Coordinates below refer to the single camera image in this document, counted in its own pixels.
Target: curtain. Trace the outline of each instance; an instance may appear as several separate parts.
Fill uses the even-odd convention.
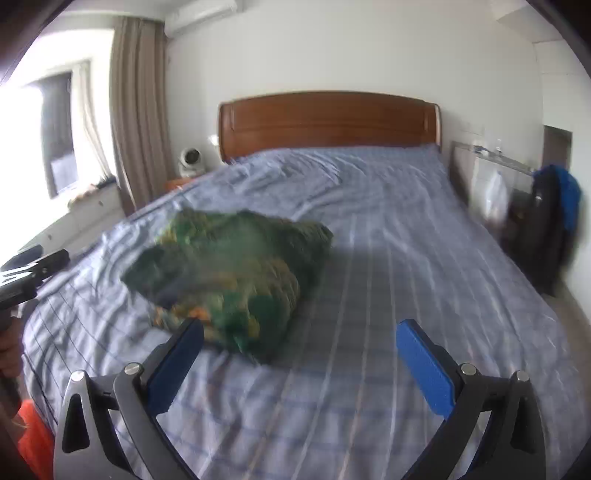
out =
[[[124,208],[137,210],[165,193],[174,177],[164,100],[164,27],[125,17],[111,56],[111,123]]]
[[[96,127],[90,87],[90,62],[72,68],[72,140],[82,186],[97,184],[111,175]]]

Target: wooden headboard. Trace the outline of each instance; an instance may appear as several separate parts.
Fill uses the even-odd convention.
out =
[[[222,103],[223,161],[270,148],[441,146],[439,107],[414,98],[361,92],[298,92]]]

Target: green pillow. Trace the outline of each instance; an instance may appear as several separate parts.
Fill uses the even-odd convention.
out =
[[[332,236],[316,222],[185,209],[122,280],[159,307],[154,325],[174,331],[199,318],[206,340],[264,362],[317,279]]]

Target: blue striped bedsheet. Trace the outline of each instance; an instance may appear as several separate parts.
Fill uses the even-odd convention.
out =
[[[454,195],[435,146],[275,150],[169,194],[105,233],[40,290],[25,378],[55,431],[69,376],[120,371],[168,334],[120,276],[184,207],[250,209],[325,223],[335,238],[319,285],[269,365],[200,353],[158,421],[204,480],[399,479],[441,423],[397,356],[415,318],[457,362],[526,370],[540,402],[548,478],[591,434],[580,374],[556,315]],[[454,477],[466,470],[481,418]],[[148,478],[122,420],[116,429]]]

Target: white plastic bag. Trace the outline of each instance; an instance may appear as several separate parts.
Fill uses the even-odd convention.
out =
[[[505,224],[507,211],[509,209],[509,190],[499,172],[495,172],[484,198],[483,217],[486,227],[492,232],[499,234]]]

